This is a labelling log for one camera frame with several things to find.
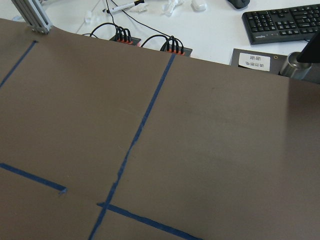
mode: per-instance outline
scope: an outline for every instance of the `blue tape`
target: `blue tape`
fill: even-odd
[[[53,181],[46,180],[46,179],[44,179],[42,177],[33,175],[31,173],[28,173],[26,171],[20,170],[18,168],[15,168],[13,166],[7,165],[5,163],[0,163],[0,168],[8,170],[8,171],[10,171],[12,173],[18,174],[20,176],[23,176],[23,177],[25,177],[27,179],[36,181],[36,182],[38,182],[40,184],[44,184],[44,185],[46,185],[46,186],[48,186],[50,188],[56,189],[56,190],[60,191],[59,195],[66,193],[67,190],[68,190],[65,186],[57,184],[57,183],[55,183]]]
[[[31,43],[31,45],[28,47],[28,49],[24,52],[24,54],[16,62],[16,64],[11,68],[9,73],[4,77],[4,79],[0,83],[0,89],[5,84],[5,82],[8,80],[8,78],[11,76],[11,74],[16,70],[16,68],[19,66],[19,64],[23,61],[23,59],[27,56],[27,54],[31,51],[31,49],[35,46],[36,43],[37,43],[37,41],[33,41]]]
[[[101,202],[101,203],[98,203],[97,205],[99,207],[103,207],[104,204],[105,204],[104,202]],[[159,223],[157,221],[153,221],[153,220],[151,220],[149,218],[146,218],[146,217],[143,217],[143,216],[138,216],[136,214],[133,214],[133,213],[127,211],[127,210],[124,210],[123,208],[114,206],[112,204],[109,204],[108,210],[113,211],[113,212],[115,212],[117,214],[121,214],[122,216],[137,220],[140,223],[149,225],[149,226],[154,227],[156,229],[165,231],[165,232],[167,232],[169,234],[176,235],[176,236],[178,236],[180,238],[183,238],[183,239],[187,239],[187,240],[202,240],[201,238],[197,238],[195,236],[192,236],[192,235],[190,235],[190,234],[188,234],[188,233],[186,233],[184,231],[181,231],[181,230],[178,230],[176,228],[164,225],[164,224]]]
[[[112,187],[111,187],[111,189],[109,191],[109,194],[108,194],[108,196],[106,198],[106,201],[104,202],[102,210],[101,210],[101,212],[100,212],[100,214],[99,214],[99,216],[97,218],[97,221],[96,221],[95,225],[93,226],[93,229],[92,229],[92,231],[90,233],[90,236],[89,236],[88,240],[93,240],[94,239],[96,231],[98,230],[99,226],[102,223],[102,220],[104,219],[104,216],[106,215],[108,206],[109,206],[109,204],[110,204],[110,202],[111,202],[111,200],[112,200],[112,198],[113,198],[113,196],[114,196],[114,194],[116,192],[116,189],[117,189],[117,186],[119,184],[119,181],[120,181],[120,179],[122,177],[122,174],[124,173],[124,170],[126,168],[130,152],[131,152],[132,148],[134,147],[134,145],[136,144],[136,142],[138,141],[138,139],[140,137],[140,134],[141,134],[146,122],[147,122],[149,114],[150,114],[150,112],[151,112],[151,110],[152,110],[152,108],[153,108],[153,106],[155,104],[155,101],[156,101],[156,99],[158,97],[158,94],[159,94],[159,92],[161,90],[161,87],[162,87],[162,85],[163,85],[163,83],[164,83],[164,81],[166,79],[166,76],[167,76],[167,74],[168,74],[168,72],[170,70],[170,67],[171,67],[171,65],[172,65],[172,63],[173,63],[173,61],[175,59],[175,56],[176,56],[175,54],[171,54],[169,62],[167,63],[167,65],[166,65],[166,67],[164,69],[164,72],[163,72],[163,74],[162,74],[162,76],[160,78],[158,86],[156,87],[156,89],[154,91],[154,94],[153,94],[152,99],[151,99],[151,101],[150,101],[150,103],[148,105],[148,108],[146,109],[146,111],[144,113],[144,116],[143,116],[143,118],[141,120],[141,123],[140,123],[140,125],[138,127],[138,130],[136,131],[136,133],[134,135],[134,138],[133,138],[133,140],[131,142],[131,145],[130,145],[130,147],[129,147],[129,149],[128,149],[128,151],[127,151],[127,153],[126,153],[126,155],[125,155],[125,157],[123,159],[123,162],[122,162],[121,167],[120,167],[120,169],[118,171],[118,174],[117,174],[117,180],[116,180],[116,182],[114,182],[112,184]]]

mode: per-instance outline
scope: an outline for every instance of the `white table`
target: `white table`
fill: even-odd
[[[10,0],[0,0],[0,18],[12,19],[19,15]],[[114,0],[118,5],[126,4],[129,0]],[[318,0],[251,0],[243,9],[235,9],[226,0],[207,0],[207,10],[195,12],[191,0],[185,0],[175,8],[172,16],[163,14],[162,6],[167,0],[145,0],[147,11],[127,11],[138,21],[149,25],[161,32],[179,38],[186,48],[193,49],[192,58],[211,62],[229,64],[234,48],[266,53],[288,55],[301,51],[307,42],[294,41],[250,45],[241,16],[244,12],[289,8],[301,5],[319,4]],[[105,8],[102,0],[47,0],[43,4],[46,13],[53,24],[65,31],[85,34],[90,33],[101,23],[111,22],[111,16],[102,13]],[[93,12],[93,19],[85,23],[86,11]],[[142,39],[158,34],[129,19],[123,12],[114,15],[118,26],[128,28],[131,35]],[[104,26],[96,32],[99,38],[110,39],[115,34],[115,28]],[[164,38],[154,38],[145,47],[159,50]]]

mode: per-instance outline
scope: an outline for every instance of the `sticker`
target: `sticker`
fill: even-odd
[[[240,53],[239,66],[262,71],[270,71],[270,57],[248,53]]]

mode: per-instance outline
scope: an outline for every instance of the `metal bracket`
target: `metal bracket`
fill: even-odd
[[[52,22],[48,18],[39,0],[11,0],[32,31],[48,34]]]

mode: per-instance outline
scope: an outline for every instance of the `metal cylinder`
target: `metal cylinder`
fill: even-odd
[[[286,58],[280,75],[292,79],[303,80],[312,67],[312,63],[298,62],[297,57],[300,52],[292,52]]]

